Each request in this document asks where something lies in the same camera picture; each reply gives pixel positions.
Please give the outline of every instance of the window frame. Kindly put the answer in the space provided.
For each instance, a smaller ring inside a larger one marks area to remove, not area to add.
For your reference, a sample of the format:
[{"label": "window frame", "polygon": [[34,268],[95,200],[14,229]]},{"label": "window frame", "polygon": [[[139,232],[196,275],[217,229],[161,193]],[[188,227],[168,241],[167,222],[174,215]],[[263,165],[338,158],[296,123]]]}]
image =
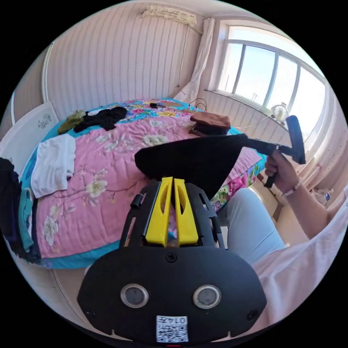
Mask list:
[{"label": "window frame", "polygon": [[[270,99],[273,87],[274,87],[274,82],[276,80],[276,72],[277,72],[277,67],[278,67],[278,61],[279,61],[279,57],[284,57],[286,59],[291,60],[292,62],[297,64],[297,73],[296,73],[296,79],[295,79],[295,85],[294,85],[294,89],[290,98],[290,102],[287,105],[288,111],[289,113],[291,113],[291,108],[292,105],[294,103],[295,97],[296,97],[296,93],[298,90],[298,84],[299,84],[299,80],[300,80],[300,71],[301,68],[307,70],[309,73],[311,73],[314,77],[316,77],[320,82],[322,82],[325,87],[326,87],[326,79],[323,75],[321,75],[319,72],[317,72],[314,68],[312,68],[310,65],[308,65],[306,62],[304,62],[303,60],[301,60],[300,58],[297,58],[296,56],[292,55],[291,53],[288,53],[282,49],[279,49],[277,47],[274,46],[270,46],[270,45],[266,45],[263,43],[259,43],[259,42],[254,42],[254,41],[247,41],[247,40],[235,40],[235,39],[229,39],[228,35],[229,35],[229,30],[230,27],[233,26],[237,26],[237,27],[241,27],[244,26],[246,28],[256,28],[256,29],[260,29],[260,30],[265,30],[265,31],[269,31],[270,33],[274,33],[271,30],[267,30],[264,28],[258,28],[257,26],[251,26],[251,25],[240,25],[240,24],[226,24],[226,31],[225,31],[225,38],[224,38],[224,42],[223,42],[223,47],[222,47],[222,52],[221,52],[221,59],[218,65],[218,70],[217,70],[217,79],[215,81],[215,86],[214,86],[214,91],[216,93],[222,94],[222,95],[226,95],[229,96],[233,99],[239,100],[261,112],[263,112],[265,115],[270,116],[271,110],[267,109],[267,104],[268,101]],[[222,78],[222,72],[223,72],[223,66],[224,66],[224,62],[225,62],[225,57],[226,57],[226,52],[227,52],[227,47],[228,44],[242,44],[242,52],[241,52],[241,57],[240,57],[240,61],[239,61],[239,67],[238,67],[238,71],[237,71],[237,75],[236,75],[236,80],[232,89],[232,93],[228,93],[226,91],[220,90],[219,87],[219,83],[220,80]],[[237,84],[239,82],[239,78],[240,78],[240,73],[243,67],[243,61],[244,61],[244,54],[245,54],[245,48],[246,46],[253,46],[253,47],[258,47],[258,48],[262,48],[262,49],[266,49],[269,51],[272,51],[275,53],[275,60],[274,60],[274,66],[273,66],[273,71],[272,71],[272,75],[271,75],[271,80],[270,80],[270,84],[268,87],[268,91],[264,100],[263,105],[260,105],[258,103],[255,103],[254,101],[245,98],[243,96],[240,96],[238,94],[235,94],[235,91],[237,89]],[[314,128],[312,129],[311,133],[308,135],[308,137],[306,139],[304,139],[305,141],[310,137],[310,135],[312,134],[313,130],[317,128],[318,123],[322,123],[324,116],[325,116],[325,103],[326,103],[326,97],[325,97],[325,101],[324,101],[324,105],[321,111],[320,116],[318,117],[317,123],[314,126]]]}]

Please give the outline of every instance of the cable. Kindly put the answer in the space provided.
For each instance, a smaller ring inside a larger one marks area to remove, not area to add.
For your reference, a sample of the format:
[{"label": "cable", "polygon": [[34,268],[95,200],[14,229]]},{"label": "cable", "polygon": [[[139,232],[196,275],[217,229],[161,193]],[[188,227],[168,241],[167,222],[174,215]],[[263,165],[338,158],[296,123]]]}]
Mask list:
[{"label": "cable", "polygon": [[[265,119],[267,119],[267,118],[269,118],[269,116],[266,116],[266,117],[264,117],[262,120],[260,120],[259,121],[259,123],[260,122],[262,122],[263,120],[265,120]],[[247,126],[233,126],[234,128],[238,128],[238,129],[242,129],[242,128],[249,128],[249,127],[252,127],[252,126],[254,126],[255,124],[254,123],[252,123],[252,124],[248,124]]]},{"label": "cable", "polygon": [[191,106],[191,104],[192,103],[194,103],[196,100],[198,100],[198,99],[200,99],[200,100],[203,100],[206,104],[205,104],[205,110],[207,111],[207,101],[205,100],[205,99],[203,99],[203,98],[196,98],[195,100],[193,100],[188,106],[190,107]]},{"label": "cable", "polygon": [[202,104],[204,106],[204,112],[207,112],[207,106],[204,105],[203,103],[196,104],[196,109],[198,109],[199,104]]}]

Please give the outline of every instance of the brown hat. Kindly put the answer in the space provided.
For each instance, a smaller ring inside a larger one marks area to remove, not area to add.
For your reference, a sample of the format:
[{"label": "brown hat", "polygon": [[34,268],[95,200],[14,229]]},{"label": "brown hat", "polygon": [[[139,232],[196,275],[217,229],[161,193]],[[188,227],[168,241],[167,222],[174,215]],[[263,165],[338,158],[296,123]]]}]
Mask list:
[{"label": "brown hat", "polygon": [[227,116],[221,116],[215,113],[198,111],[190,117],[190,120],[200,124],[221,127],[225,129],[231,128],[231,123]]}]

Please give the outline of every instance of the person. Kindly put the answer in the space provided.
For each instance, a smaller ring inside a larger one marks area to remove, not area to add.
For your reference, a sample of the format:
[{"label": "person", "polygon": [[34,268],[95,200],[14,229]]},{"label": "person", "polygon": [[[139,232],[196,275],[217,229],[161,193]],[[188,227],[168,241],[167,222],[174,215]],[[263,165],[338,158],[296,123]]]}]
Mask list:
[{"label": "person", "polygon": [[328,209],[301,184],[291,163],[278,151],[267,157],[265,174],[286,196],[308,241],[286,247],[260,199],[238,190],[217,216],[228,227],[228,249],[250,263],[267,305],[245,336],[291,314],[316,288],[331,266],[348,226],[348,185]]}]

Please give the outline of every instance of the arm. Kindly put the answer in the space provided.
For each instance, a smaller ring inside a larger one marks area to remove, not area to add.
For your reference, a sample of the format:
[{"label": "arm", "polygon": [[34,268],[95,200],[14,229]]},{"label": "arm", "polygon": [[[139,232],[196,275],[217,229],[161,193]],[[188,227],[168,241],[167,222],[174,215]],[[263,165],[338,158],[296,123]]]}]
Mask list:
[{"label": "arm", "polygon": [[[274,183],[283,193],[288,192],[298,183],[295,169],[278,151],[275,151],[271,157],[267,158],[265,167],[266,175],[273,175],[277,172]],[[315,237],[329,224],[345,200],[342,193],[337,203],[326,209],[303,186],[300,186],[286,198],[309,239]]]},{"label": "arm", "polygon": [[315,237],[332,220],[338,209],[344,202],[344,194],[335,206],[326,209],[322,206],[309,191],[300,186],[293,194],[287,197],[294,214],[300,223],[304,233],[309,239]]}]

